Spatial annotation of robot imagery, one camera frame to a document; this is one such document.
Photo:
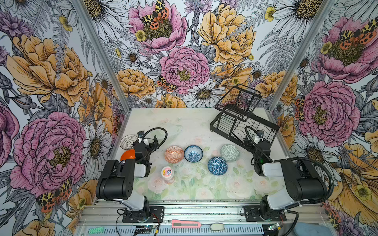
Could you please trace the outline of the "orange plastic bowl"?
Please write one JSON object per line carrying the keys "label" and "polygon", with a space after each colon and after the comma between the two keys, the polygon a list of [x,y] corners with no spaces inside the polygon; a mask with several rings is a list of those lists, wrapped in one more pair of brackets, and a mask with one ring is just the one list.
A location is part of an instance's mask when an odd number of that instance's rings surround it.
{"label": "orange plastic bowl", "polygon": [[132,160],[135,159],[135,150],[134,149],[129,149],[126,150],[120,158],[120,161],[126,161],[126,160]]}

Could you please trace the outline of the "black wire dish rack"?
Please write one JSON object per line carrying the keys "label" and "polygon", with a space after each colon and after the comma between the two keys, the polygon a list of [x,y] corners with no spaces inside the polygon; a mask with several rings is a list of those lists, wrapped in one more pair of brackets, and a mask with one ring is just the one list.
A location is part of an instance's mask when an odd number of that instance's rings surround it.
{"label": "black wire dish rack", "polygon": [[259,142],[271,147],[279,127],[258,115],[261,99],[260,92],[253,88],[232,86],[216,103],[219,114],[210,123],[210,130],[246,150],[255,148]]}

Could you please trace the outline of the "white perforated strainer bowl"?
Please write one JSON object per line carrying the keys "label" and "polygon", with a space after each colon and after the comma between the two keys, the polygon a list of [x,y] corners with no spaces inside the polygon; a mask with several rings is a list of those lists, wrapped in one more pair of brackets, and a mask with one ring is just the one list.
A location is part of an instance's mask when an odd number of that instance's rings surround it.
{"label": "white perforated strainer bowl", "polygon": [[134,149],[133,143],[138,141],[138,137],[135,135],[126,135],[120,140],[120,148],[124,150]]}

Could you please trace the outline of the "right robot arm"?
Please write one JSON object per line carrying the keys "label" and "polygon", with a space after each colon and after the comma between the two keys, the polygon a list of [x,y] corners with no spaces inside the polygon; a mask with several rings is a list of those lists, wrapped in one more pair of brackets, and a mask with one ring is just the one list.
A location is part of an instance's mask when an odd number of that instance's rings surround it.
{"label": "right robot arm", "polygon": [[306,157],[273,160],[270,158],[270,143],[254,128],[245,128],[255,172],[261,177],[282,177],[285,188],[266,195],[258,208],[262,220],[270,220],[282,211],[300,205],[324,202],[333,193],[335,181],[331,172],[320,162]]}

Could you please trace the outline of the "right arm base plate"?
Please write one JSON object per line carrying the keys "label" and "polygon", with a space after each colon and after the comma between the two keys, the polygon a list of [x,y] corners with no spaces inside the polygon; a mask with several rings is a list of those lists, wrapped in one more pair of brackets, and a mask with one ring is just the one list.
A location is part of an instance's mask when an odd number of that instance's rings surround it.
{"label": "right arm base plate", "polygon": [[247,222],[285,222],[286,215],[282,210],[260,209],[259,206],[243,206],[242,215]]}

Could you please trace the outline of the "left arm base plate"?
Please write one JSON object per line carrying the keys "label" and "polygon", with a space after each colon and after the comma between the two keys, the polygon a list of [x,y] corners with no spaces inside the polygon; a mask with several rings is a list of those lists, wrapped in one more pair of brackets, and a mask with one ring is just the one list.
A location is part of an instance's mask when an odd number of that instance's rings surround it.
{"label": "left arm base plate", "polygon": [[162,223],[165,207],[150,206],[149,210],[126,211],[123,214],[123,223]]}

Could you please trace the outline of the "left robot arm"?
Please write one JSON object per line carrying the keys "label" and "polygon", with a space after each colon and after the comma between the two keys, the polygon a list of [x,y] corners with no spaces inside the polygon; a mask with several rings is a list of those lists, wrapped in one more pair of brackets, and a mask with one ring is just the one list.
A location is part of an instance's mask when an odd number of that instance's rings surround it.
{"label": "left robot arm", "polygon": [[151,210],[146,196],[134,190],[134,180],[146,178],[151,171],[150,155],[159,148],[156,137],[140,131],[127,135],[120,141],[123,151],[120,157],[106,161],[98,180],[95,195],[98,199],[117,202],[125,207],[124,223],[146,222]]}

